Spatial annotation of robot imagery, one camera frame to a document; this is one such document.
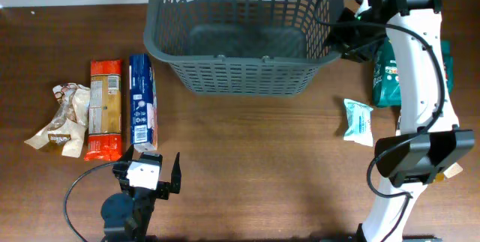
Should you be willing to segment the blue carton box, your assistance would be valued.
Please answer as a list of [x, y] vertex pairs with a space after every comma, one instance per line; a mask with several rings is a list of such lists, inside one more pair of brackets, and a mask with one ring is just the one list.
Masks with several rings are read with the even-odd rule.
[[155, 72], [147, 54], [129, 58], [130, 143], [138, 152], [158, 149]]

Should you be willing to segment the orange pasta packet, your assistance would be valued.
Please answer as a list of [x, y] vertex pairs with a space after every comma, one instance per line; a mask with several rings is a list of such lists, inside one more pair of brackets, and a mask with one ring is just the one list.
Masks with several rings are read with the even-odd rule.
[[91, 62], [88, 151], [85, 161], [122, 156], [122, 61]]

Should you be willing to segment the green coffee bag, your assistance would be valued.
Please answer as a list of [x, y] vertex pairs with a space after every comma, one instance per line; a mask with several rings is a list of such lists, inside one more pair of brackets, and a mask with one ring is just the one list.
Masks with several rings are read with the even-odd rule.
[[[445, 80], [448, 92], [451, 93], [454, 87], [454, 60], [451, 56], [450, 42], [442, 40], [441, 50]], [[372, 102], [373, 105], [379, 108], [401, 105], [397, 63], [388, 38], [385, 39], [384, 44], [379, 48], [374, 60]]]

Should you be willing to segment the light blue wipes packet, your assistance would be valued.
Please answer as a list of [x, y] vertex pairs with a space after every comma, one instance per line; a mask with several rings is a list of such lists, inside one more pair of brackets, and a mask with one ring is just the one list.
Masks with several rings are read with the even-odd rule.
[[374, 110], [369, 105], [344, 99], [348, 128], [343, 139], [368, 147], [374, 146], [374, 138], [371, 130], [371, 112]]

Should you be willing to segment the grey plastic basket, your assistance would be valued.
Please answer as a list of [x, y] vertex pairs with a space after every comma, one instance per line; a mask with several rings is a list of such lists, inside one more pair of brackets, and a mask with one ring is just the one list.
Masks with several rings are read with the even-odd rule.
[[344, 0], [148, 0], [143, 40], [197, 94], [296, 95], [340, 58]]

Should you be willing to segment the beige brown snack wrapper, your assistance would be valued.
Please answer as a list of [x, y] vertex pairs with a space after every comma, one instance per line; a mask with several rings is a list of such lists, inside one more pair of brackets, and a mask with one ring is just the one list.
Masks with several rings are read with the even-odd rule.
[[[397, 124], [396, 124], [396, 129], [395, 129], [396, 136], [401, 135], [400, 124], [401, 124], [401, 115], [399, 115]], [[435, 183], [435, 182], [445, 181], [447, 179], [453, 178], [454, 176], [460, 174], [463, 170], [464, 169], [458, 163], [453, 163], [444, 171], [439, 172], [434, 178], [433, 182]]]

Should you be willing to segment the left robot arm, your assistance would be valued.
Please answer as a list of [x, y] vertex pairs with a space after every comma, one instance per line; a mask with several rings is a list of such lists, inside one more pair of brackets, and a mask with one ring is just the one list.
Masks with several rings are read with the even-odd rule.
[[105, 241], [154, 241], [155, 237], [148, 236], [147, 231], [155, 202], [181, 191], [179, 154], [175, 156], [170, 180], [161, 181], [163, 157], [143, 152], [135, 160], [134, 152], [134, 146], [130, 146], [112, 168], [121, 192], [107, 198], [100, 210]]

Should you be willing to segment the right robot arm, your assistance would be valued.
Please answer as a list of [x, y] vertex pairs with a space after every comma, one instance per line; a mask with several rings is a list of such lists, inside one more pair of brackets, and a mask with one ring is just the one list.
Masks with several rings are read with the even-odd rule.
[[350, 48], [387, 38], [399, 76], [399, 132], [376, 142], [368, 168], [381, 179], [356, 241], [401, 241], [419, 196], [474, 147], [473, 131], [461, 129], [450, 101], [442, 9], [442, 0], [363, 0], [355, 15], [333, 25]]

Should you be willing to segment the beige crumpled snack bag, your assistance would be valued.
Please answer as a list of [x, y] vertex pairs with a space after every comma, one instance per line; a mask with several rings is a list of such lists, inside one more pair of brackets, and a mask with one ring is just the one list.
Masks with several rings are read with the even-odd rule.
[[81, 84], [68, 82], [55, 86], [52, 92], [59, 104], [51, 122], [25, 143], [48, 154], [78, 158], [83, 149], [89, 126], [91, 90]]

